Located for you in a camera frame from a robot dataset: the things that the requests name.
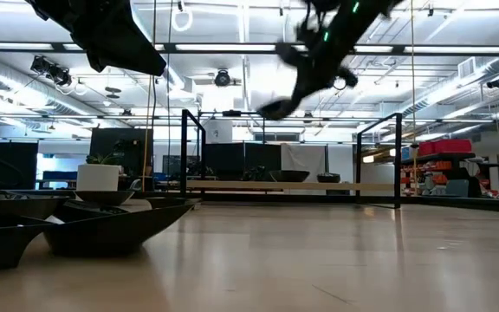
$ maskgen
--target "ceiling vent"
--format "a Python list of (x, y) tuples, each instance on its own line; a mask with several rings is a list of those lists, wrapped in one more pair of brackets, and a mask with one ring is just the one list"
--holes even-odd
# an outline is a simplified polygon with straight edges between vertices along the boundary
[[(299, 133), (265, 133), (267, 142), (300, 142)], [(263, 141), (263, 133), (254, 133), (253, 140)]]
[(457, 72), (459, 74), (459, 79), (465, 79), (475, 73), (476, 68), (476, 58), (473, 56), (465, 62), (459, 63), (457, 65)]

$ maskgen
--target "metal pole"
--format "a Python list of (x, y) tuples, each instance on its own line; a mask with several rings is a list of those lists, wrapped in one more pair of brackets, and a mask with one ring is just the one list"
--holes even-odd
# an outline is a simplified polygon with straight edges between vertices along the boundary
[[(207, 174), (207, 159), (205, 158), (205, 145), (207, 144), (206, 133), (204, 129), (201, 129), (201, 179), (205, 181), (205, 175)], [(201, 190), (201, 194), (205, 194), (205, 189)]]
[(402, 114), (396, 115), (396, 159), (394, 160), (394, 209), (402, 205), (401, 170), (402, 170)]
[(182, 110), (182, 127), (180, 137), (180, 197), (186, 197), (186, 171), (188, 161), (188, 113), (187, 109)]
[(266, 120), (263, 118), (263, 144), (267, 144), (267, 140), (265, 139), (265, 123)]
[[(361, 183), (361, 148), (362, 148), (362, 133), (359, 133), (357, 135), (357, 146), (356, 148), (356, 153), (355, 153), (355, 184), (360, 184)], [(356, 201), (360, 201), (361, 197), (361, 191), (357, 190), (355, 191), (355, 199)]]

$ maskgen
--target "red container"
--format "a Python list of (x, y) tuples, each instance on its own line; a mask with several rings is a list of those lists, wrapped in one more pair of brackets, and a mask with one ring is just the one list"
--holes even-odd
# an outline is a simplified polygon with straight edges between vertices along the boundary
[(471, 153), (473, 145), (470, 140), (438, 140), (432, 142), (434, 146), (434, 153)]
[(434, 142), (419, 143), (418, 156), (426, 156), (434, 153)]

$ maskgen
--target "black bowl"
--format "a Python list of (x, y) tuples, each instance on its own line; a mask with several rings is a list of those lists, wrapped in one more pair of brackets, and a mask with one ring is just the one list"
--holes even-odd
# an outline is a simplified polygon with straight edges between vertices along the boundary
[(166, 208), (178, 205), (195, 205), (200, 202), (198, 198), (144, 198), (147, 200), (153, 209)]
[(340, 175), (338, 173), (321, 173), (317, 174), (319, 183), (340, 183)]
[(303, 182), (308, 178), (309, 172), (296, 170), (277, 170), (270, 172), (276, 182)]
[(76, 191), (75, 194), (80, 199), (88, 203), (116, 206), (124, 204), (132, 195), (134, 195), (134, 192)]
[(13, 215), (44, 220), (66, 201), (66, 197), (0, 195), (0, 216)]
[[(100, 217), (80, 219), (58, 224), (44, 232), (49, 246), (57, 256), (64, 257), (117, 257), (136, 252), (150, 237), (160, 233), (179, 220), (193, 205), (181, 205), (140, 212), (128, 212)], [(58, 218), (64, 219), (66, 206), (59, 211)]]
[(33, 218), (0, 216), (0, 270), (15, 268), (32, 239), (53, 226)]

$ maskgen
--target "rope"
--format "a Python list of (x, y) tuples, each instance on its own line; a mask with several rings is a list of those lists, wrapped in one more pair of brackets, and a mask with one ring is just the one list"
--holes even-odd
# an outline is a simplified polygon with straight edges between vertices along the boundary
[[(157, 0), (153, 0), (153, 24), (152, 25), (153, 25), (152, 46), (155, 47), (155, 28), (157, 26)], [(150, 103), (152, 100), (152, 88), (153, 88), (153, 93), (155, 94), (155, 85), (153, 84), (153, 79), (154, 79), (154, 76), (150, 75), (150, 77), (149, 77), (149, 92), (147, 93), (146, 142), (144, 144), (144, 163), (142, 165), (142, 191), (143, 192), (146, 191), (147, 146), (149, 144), (148, 135), (149, 135), (149, 126), (150, 126), (150, 124), (149, 124), (149, 118), (150, 118), (149, 109), (150, 109)], [(157, 98), (154, 96), (153, 97), (153, 113), (155, 112), (155, 105), (156, 104), (157, 104)]]
[[(416, 99), (417, 94), (415, 92), (415, 13), (413, 12), (413, 0), (412, 1), (412, 98), (413, 98), (413, 145), (417, 145), (417, 122), (416, 122)], [(413, 180), (414, 180), (414, 189), (415, 195), (418, 195), (418, 182), (417, 182), (417, 153), (413, 153)]]

